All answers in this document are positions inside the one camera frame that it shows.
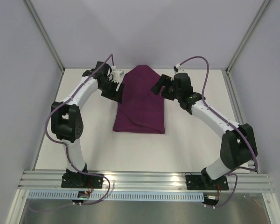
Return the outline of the purple cloth mat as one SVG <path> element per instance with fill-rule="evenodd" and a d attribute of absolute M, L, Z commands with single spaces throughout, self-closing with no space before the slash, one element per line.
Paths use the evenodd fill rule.
<path fill-rule="evenodd" d="M 128 133 L 165 133 L 165 105 L 151 88 L 158 75 L 147 65 L 138 65 L 123 77 L 122 103 L 118 103 L 113 131 Z"/>

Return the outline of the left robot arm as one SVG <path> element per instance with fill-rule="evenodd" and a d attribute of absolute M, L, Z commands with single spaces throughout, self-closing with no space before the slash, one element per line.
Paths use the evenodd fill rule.
<path fill-rule="evenodd" d="M 61 102 L 51 105 L 51 132 L 56 136 L 53 142 L 62 144 L 67 158 L 67 170 L 74 173 L 72 181 L 78 187 L 88 183 L 87 165 L 82 155 L 80 138 L 84 130 L 81 110 L 89 97 L 97 90 L 101 96 L 122 103 L 125 85 L 121 82 L 124 71 L 106 62 L 97 62 L 96 67 L 86 70 L 80 82 Z"/>

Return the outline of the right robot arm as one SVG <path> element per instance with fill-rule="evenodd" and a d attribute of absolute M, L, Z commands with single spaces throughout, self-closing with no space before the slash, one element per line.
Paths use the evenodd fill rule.
<path fill-rule="evenodd" d="M 221 177 L 256 159 L 258 151 L 253 128 L 247 123 L 241 125 L 230 120 L 211 108 L 200 93 L 193 91 L 187 73 L 177 73 L 174 77 L 161 75 L 151 92 L 177 100 L 182 109 L 203 121 L 220 137 L 219 158 L 201 171 L 201 183 L 206 189 L 212 189 Z"/>

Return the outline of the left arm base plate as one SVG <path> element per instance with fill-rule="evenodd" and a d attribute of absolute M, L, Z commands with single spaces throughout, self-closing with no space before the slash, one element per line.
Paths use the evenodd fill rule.
<path fill-rule="evenodd" d="M 71 189 L 101 189 L 102 176 L 83 175 L 81 173 L 65 173 L 62 176 L 61 187 Z"/>

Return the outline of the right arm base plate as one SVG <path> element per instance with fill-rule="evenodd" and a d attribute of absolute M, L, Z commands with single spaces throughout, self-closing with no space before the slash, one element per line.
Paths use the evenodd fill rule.
<path fill-rule="evenodd" d="M 185 179 L 187 190 L 229 190 L 226 176 L 204 180 L 202 175 L 185 175 Z"/>

